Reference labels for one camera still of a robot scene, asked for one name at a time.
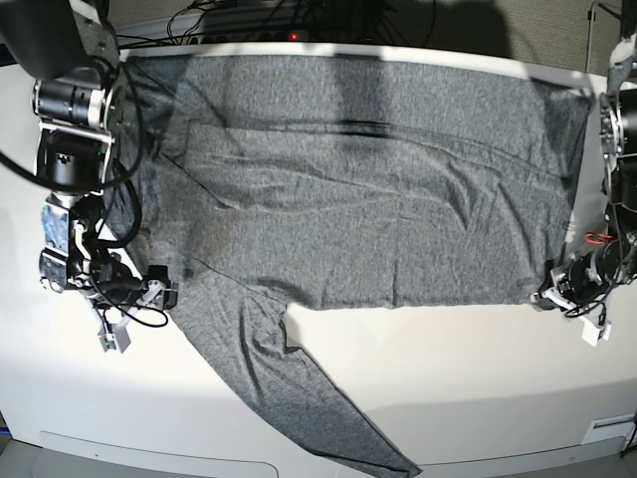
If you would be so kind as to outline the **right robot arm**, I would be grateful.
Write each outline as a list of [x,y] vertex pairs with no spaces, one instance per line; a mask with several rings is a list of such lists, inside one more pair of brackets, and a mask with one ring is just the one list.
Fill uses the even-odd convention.
[[119,250],[141,226],[134,170],[121,163],[121,103],[135,86],[120,61],[104,1],[5,1],[1,40],[34,81],[39,120],[35,163],[4,165],[49,190],[41,212],[42,282],[79,292],[99,323],[104,350],[124,352],[128,324],[141,311],[165,314],[177,301],[164,266],[135,276]]

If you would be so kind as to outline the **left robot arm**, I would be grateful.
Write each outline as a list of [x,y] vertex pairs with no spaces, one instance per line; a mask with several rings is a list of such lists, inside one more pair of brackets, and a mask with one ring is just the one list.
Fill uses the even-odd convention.
[[636,281],[635,82],[636,35],[623,34],[598,96],[602,219],[581,231],[579,247],[552,267],[532,296],[536,306],[580,320],[581,338],[592,347],[610,339],[612,292]]

